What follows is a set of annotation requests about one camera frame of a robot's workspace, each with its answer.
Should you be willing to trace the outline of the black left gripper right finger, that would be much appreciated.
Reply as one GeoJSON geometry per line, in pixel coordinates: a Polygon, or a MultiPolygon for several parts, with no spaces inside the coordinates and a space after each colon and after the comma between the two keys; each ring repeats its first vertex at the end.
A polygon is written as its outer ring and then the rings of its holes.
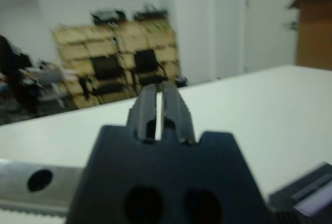
{"type": "Polygon", "coordinates": [[[162,132],[172,130],[178,141],[195,144],[191,113],[175,84],[162,84],[162,132]]]}

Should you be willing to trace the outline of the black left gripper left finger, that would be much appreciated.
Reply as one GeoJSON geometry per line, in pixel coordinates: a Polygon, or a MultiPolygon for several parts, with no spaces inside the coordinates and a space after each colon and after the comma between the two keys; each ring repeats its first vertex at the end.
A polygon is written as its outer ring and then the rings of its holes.
{"type": "Polygon", "coordinates": [[[157,87],[155,84],[145,86],[129,110],[127,126],[134,130],[136,139],[155,140],[156,96],[157,87]]]}

